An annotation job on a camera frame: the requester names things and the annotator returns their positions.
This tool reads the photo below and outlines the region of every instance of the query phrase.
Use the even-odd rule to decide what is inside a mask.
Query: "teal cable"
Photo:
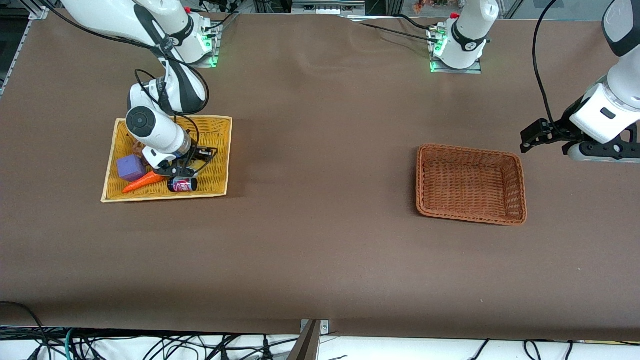
[[[73,329],[69,329],[67,333],[67,337],[65,338],[65,354],[67,355],[67,360],[71,360],[71,353],[69,352],[69,341],[71,340],[71,332]]]

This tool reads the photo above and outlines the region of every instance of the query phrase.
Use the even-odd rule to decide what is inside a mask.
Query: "empty brown wicker basket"
[[[527,220],[522,164],[509,152],[425,144],[415,196],[427,217],[500,225]]]

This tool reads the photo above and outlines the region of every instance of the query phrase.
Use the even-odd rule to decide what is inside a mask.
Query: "can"
[[[174,177],[167,181],[166,187],[172,193],[194,192],[198,189],[198,179],[195,177]]]

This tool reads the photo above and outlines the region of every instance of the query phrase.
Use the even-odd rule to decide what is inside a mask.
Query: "white floor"
[[[269,336],[269,342],[295,338],[295,335]],[[217,345],[220,336],[205,336],[208,345]],[[145,354],[157,343],[156,338],[137,338],[133,340],[106,340],[96,343],[96,350],[106,360],[142,360]],[[323,336],[319,348],[318,360],[333,360],[346,356],[344,360],[469,360],[473,357],[482,340],[447,340],[447,339],[399,339],[399,338],[352,338],[346,336]],[[274,355],[288,352],[294,342],[271,349]],[[566,343],[536,343],[540,350],[541,360],[563,360],[568,349]],[[38,345],[35,341],[0,341],[0,360],[25,360]],[[242,336],[229,345],[230,347],[262,347],[262,336]],[[197,348],[200,359],[204,359],[204,351]],[[230,360],[238,360],[251,351],[229,352]],[[55,353],[54,360],[65,360]],[[48,359],[42,350],[38,359]],[[173,360],[196,360],[196,353],[188,349],[180,349],[171,357]],[[479,360],[528,360],[521,341],[490,341]],[[629,345],[599,345],[576,343],[573,346],[570,360],[638,360],[640,347]]]

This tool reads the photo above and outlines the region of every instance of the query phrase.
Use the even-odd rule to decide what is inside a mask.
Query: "yellow basket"
[[[167,188],[166,181],[160,181],[130,193],[122,193],[122,190],[129,182],[118,176],[116,161],[133,154],[131,147],[134,139],[129,135],[125,119],[117,119],[113,128],[111,154],[109,155],[109,165],[107,166],[107,175],[104,178],[104,189],[100,201],[175,200],[226,195],[229,179],[232,119],[230,117],[210,115],[194,115],[191,119],[198,125],[200,130],[200,145],[218,148],[218,154],[213,161],[198,174],[197,191],[173,193]],[[196,131],[190,122],[178,118],[178,124],[185,130],[190,129],[189,134],[195,140]]]

